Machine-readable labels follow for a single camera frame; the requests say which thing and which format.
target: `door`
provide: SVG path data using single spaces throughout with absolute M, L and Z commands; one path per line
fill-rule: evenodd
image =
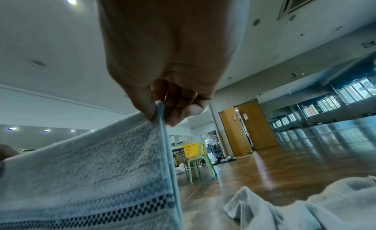
M 242 124 L 233 106 L 219 113 L 231 149 L 235 156 L 244 156 L 251 152 L 251 144 L 243 131 Z
M 256 150 L 278 145 L 278 141 L 257 100 L 239 105 L 239 113 Z

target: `yellow basket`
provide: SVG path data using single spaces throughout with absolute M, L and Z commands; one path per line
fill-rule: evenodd
M 196 158 L 199 155 L 200 143 L 192 143 L 184 145 L 184 154 L 187 159 Z

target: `green chair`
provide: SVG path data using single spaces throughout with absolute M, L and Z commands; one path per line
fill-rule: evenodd
M 205 160 L 205 163 L 208 166 L 208 169 L 209 169 L 209 172 L 210 172 L 210 175 L 212 176 L 212 178 L 215 178 L 215 176 L 217 174 L 215 172 L 213 164 L 211 163 L 211 161 L 208 157 L 208 153 L 206 151 L 205 140 L 206 140 L 205 138 L 201 139 L 198 156 L 195 157 L 195 158 L 189 158 L 188 159 L 188 171 L 189 171 L 189 179 L 190 179 L 191 183 L 192 183 L 191 161 L 193 162 L 193 168 L 195 169 L 195 174 L 196 174 L 197 178 L 199 177 L 199 172 L 198 172 L 196 161 L 201 160 L 201 159 Z

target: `wooden floor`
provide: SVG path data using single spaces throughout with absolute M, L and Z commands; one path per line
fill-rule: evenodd
M 240 229 L 222 208 L 242 186 L 283 206 L 345 177 L 376 176 L 376 117 L 360 125 L 315 126 L 308 131 L 315 134 L 311 136 L 295 138 L 292 133 L 297 132 L 281 133 L 290 142 L 216 166 L 217 179 L 205 167 L 193 184 L 185 174 L 178 175 L 186 229 Z

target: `white towel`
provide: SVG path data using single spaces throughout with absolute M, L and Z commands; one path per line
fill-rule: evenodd
M 376 177 L 351 177 L 276 207 L 242 187 L 224 207 L 242 230 L 376 230 Z
M 183 229 L 161 104 L 4 163 L 1 230 Z

